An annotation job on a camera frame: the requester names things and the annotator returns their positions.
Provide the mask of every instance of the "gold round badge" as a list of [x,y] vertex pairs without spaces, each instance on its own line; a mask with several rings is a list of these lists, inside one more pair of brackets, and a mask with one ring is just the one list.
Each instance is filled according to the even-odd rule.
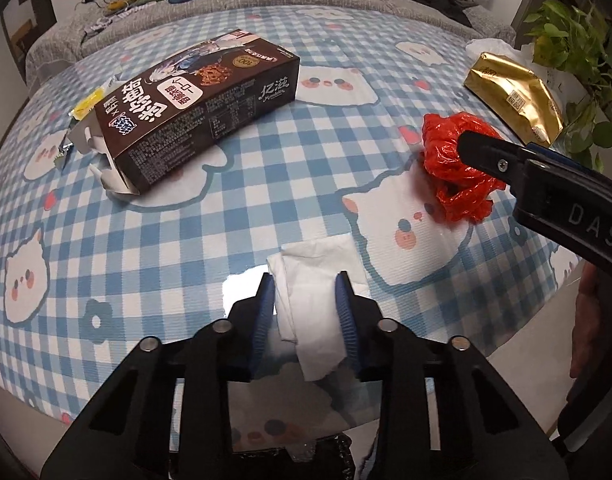
[[237,56],[232,60],[233,65],[238,68],[252,68],[259,64],[259,59],[252,56]]

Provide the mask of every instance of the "white tissue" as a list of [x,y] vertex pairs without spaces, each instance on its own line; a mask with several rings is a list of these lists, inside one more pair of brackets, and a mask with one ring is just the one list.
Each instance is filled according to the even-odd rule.
[[335,306],[337,274],[348,272],[355,294],[370,297],[353,237],[343,234],[286,244],[281,253],[268,258],[268,266],[275,276],[281,338],[296,340],[305,380],[322,379],[346,357]]

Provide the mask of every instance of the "gray sofa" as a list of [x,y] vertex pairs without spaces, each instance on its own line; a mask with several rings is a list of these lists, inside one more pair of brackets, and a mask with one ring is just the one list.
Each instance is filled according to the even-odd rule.
[[[105,5],[102,0],[98,3],[101,7]],[[45,81],[78,60],[116,41],[158,25],[219,10],[277,5],[322,5],[377,10],[430,23],[468,40],[500,38],[513,44],[515,38],[515,31],[509,25],[499,22],[489,10],[480,6],[465,9],[464,12],[473,25],[473,28],[468,28],[446,18],[436,9],[411,0],[193,0],[185,4],[158,2],[148,9],[112,23],[100,34],[87,39],[84,27],[102,16],[100,7],[91,2],[79,5],[69,19],[56,23],[33,44],[26,57],[27,85],[33,94]]]

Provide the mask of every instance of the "gold foil package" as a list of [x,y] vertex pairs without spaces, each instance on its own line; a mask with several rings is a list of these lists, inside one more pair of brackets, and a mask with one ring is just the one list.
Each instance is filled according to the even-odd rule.
[[550,90],[532,70],[483,52],[464,85],[499,115],[524,143],[549,148],[564,127]]

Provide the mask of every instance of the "table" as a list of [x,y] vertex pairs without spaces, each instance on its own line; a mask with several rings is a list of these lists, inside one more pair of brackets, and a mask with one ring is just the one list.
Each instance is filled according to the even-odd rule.
[[[88,170],[93,155],[74,153],[63,171],[54,168],[67,112],[80,98],[115,73],[128,79],[238,27],[301,57],[297,101],[183,168],[175,192],[132,202],[109,196]],[[280,6],[163,25],[53,78],[0,154],[0,385],[72,420],[142,337],[188,338],[222,317],[229,276],[264,264],[282,244],[347,232],[385,316],[438,340],[462,333],[490,353],[578,259],[516,224],[508,190],[492,193],[492,215],[474,226],[429,223],[427,189],[406,205],[419,216],[397,217],[398,182],[423,179],[415,162],[424,114],[465,110],[514,139],[461,85],[468,66],[464,40],[432,25]],[[411,230],[419,230],[414,252],[397,241],[397,232]],[[268,444],[260,430],[268,420],[316,438],[378,416],[378,384],[358,384],[344,367],[318,383],[299,382],[294,349],[276,330],[270,340],[263,378],[230,388],[243,449]],[[264,400],[270,392],[275,397]],[[309,407],[296,410],[286,399]],[[316,423],[303,413],[316,414]],[[177,431],[174,423],[173,445]],[[255,432],[261,439],[245,442]]]

